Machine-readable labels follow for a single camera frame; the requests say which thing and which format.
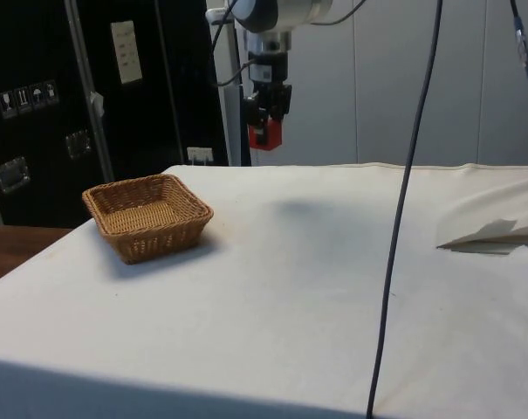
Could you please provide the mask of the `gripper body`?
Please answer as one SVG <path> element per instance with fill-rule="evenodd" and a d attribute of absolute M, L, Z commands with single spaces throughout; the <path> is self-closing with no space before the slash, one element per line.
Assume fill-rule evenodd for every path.
<path fill-rule="evenodd" d="M 248 53 L 249 79 L 255 83 L 279 85 L 288 78 L 288 53 Z"/>

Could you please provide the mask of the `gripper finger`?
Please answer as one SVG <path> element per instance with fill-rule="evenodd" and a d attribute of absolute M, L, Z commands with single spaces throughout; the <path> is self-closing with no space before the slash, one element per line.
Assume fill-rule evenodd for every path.
<path fill-rule="evenodd" d="M 282 122 L 290 112 L 292 86 L 280 84 L 272 86 L 269 92 L 269 115 L 276 122 Z"/>
<path fill-rule="evenodd" d="M 263 130 L 269 119 L 267 85 L 255 83 L 251 95 L 243 98 L 245 122 L 256 130 Z"/>

